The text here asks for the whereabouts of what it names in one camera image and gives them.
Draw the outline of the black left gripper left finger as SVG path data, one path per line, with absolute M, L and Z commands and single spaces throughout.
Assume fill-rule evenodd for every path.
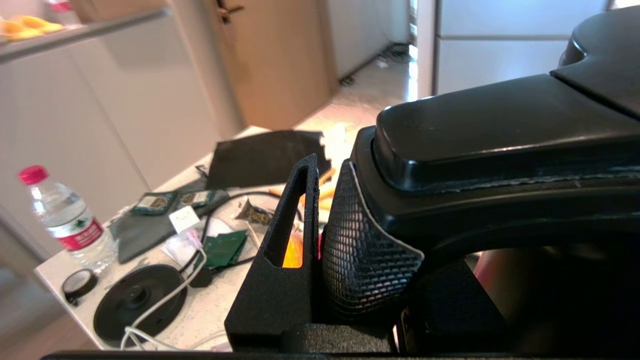
M 281 334 L 313 321 L 314 272 L 318 252 L 317 155 L 295 164 L 272 221 L 225 319 L 225 332 L 235 352 L 276 352 Z M 298 203 L 302 215 L 302 265 L 285 268 Z

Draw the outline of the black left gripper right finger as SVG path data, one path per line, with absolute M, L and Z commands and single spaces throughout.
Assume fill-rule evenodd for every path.
M 322 279 L 334 317 L 382 322 L 394 317 L 423 251 L 389 234 L 366 204 L 352 161 L 343 161 L 322 235 Z

